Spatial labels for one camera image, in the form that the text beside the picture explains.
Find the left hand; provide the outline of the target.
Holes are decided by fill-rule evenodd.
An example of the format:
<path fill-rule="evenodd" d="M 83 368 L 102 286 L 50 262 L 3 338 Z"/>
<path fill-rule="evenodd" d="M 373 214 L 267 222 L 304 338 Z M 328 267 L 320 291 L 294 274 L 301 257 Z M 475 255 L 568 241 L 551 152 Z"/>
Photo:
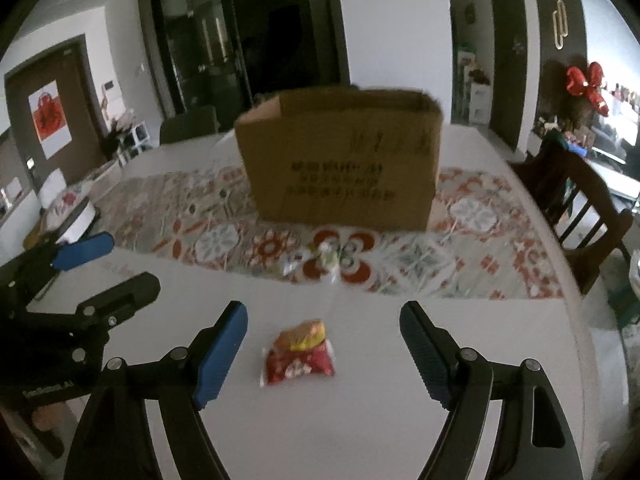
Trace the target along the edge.
<path fill-rule="evenodd" d="M 40 406 L 32 412 L 32 424 L 42 432 L 74 429 L 77 419 L 66 403 Z"/>

